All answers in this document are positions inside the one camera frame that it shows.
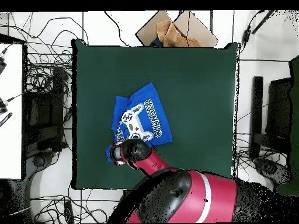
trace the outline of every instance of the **cardboard box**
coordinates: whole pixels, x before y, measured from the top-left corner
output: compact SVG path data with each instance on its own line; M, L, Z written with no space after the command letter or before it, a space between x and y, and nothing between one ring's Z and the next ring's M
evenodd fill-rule
M186 37L188 32L188 19L189 11L184 11L173 23L183 37ZM150 44L158 38L157 23L166 20L171 21L167 12L165 10L158 11L138 32L136 32L136 37L144 46L150 46ZM191 37L196 38L205 47L214 47L218 43L217 38L209 31L209 29L190 12L188 38Z
M157 23L170 20L165 10L158 11L138 32L136 37L144 46L150 46L150 44L158 38L157 35Z
M189 11L186 10L173 22L177 30L185 37L188 32L188 19ZM205 25L198 20L198 18L196 18L192 12L190 12L188 38L195 38L205 47L214 47L218 43L215 35L213 35L211 31L209 31L209 29L206 28Z

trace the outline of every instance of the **blue t-shirt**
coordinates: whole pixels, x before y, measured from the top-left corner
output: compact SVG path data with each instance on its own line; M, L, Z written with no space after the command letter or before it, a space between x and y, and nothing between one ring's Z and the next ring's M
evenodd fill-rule
M160 102L156 88L152 83L134 93L130 98L116 96L111 129L114 142L139 138L148 146L172 142L171 130Z

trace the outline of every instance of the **white stripe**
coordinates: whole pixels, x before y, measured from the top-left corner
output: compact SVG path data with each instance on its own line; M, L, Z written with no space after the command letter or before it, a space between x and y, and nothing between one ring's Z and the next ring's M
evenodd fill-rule
M206 200L203 207L203 213L201 214L199 220L196 223L202 223L204 220L206 220L208 216L208 212L211 208L211 200L212 200L212 193L211 193L211 187L210 183L208 182L208 178L203 175L202 173L199 173L204 181L204 186L206 188Z

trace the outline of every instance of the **white floor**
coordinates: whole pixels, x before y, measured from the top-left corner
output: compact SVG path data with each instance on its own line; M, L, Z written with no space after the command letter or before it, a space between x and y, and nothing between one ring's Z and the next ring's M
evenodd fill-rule
M244 29L247 28L252 16L257 10L214 10L213 13L213 33L218 38L217 48L223 48L230 42L241 42ZM121 38L130 46L141 46L141 43L136 38L135 33L138 31L156 11L145 12L108 12L112 18L119 24L121 30ZM172 20L178 15L178 10L168 11ZM204 25L210 27L210 11L201 10L194 12ZM266 12L257 15L251 26L252 30L263 19ZM249 43L244 52L240 55L239 72L240 72L240 89L239 89L239 105L238 118L250 112L251 102L251 84L254 76L264 77L264 103L267 103L267 89L269 83L275 79L286 78L290 76L288 62L299 54L299 36L298 22L295 21L296 13L280 10L276 15L266 21L266 23L258 30L255 35L251 35ZM7 15L0 13L0 25L7 25ZM9 25L18 26L28 32L30 22L26 23L29 13L13 13L9 15ZM72 18L63 20L53 20L48 23L47 27L41 33L42 28L46 23L53 18L65 17ZM88 35L82 32L83 26ZM124 44L119 40L119 33L116 25L104 14L104 12L35 12L32 17L30 34L38 36L46 44L52 44L55 37L61 35L54 42L54 49L57 53L62 53L64 50L71 52L70 41L72 38L84 39L91 46L102 45L117 45ZM0 27L0 33L9 34L10 36L24 39L14 28ZM28 38L30 42L29 53L49 53L49 50L39 38ZM263 109L263 130L266 125L266 107ZM70 120L65 127L71 128ZM237 126L237 132L249 132L249 116L240 120ZM65 130L65 136L70 147L72 144L71 130ZM248 141L247 135L238 135L238 139ZM246 142L238 141L238 146L247 146ZM32 184L30 195L32 198L52 196L52 195L67 195L68 186L72 177L72 153L69 149L64 149L60 154L59 161L47 168L45 171L38 173ZM247 167L246 171L240 169L238 171L240 178L249 181L257 181L269 188L272 187L269 180L258 175L253 168ZM85 206L86 200L89 197L90 190L75 191L70 189L70 196L73 200L78 200L80 204ZM92 190L90 200L88 202L89 210L102 209L109 216L113 212L113 207L122 196L121 190ZM33 214L38 213L43 205L48 201L32 201ZM74 215L79 215L80 208L73 205ZM94 212L95 218L99 222L105 221L105 216L101 212ZM49 216L44 214L40 218L49 219ZM95 221L89 216L82 223Z

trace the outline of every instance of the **dark green table surface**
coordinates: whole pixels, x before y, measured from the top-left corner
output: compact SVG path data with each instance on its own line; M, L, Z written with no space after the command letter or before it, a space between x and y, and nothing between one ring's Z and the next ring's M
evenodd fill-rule
M156 147L166 162L231 177L237 43L225 49L75 45L77 189L131 189L143 177L107 162L105 149L113 141L115 96L130 97L149 82L172 131L173 142Z

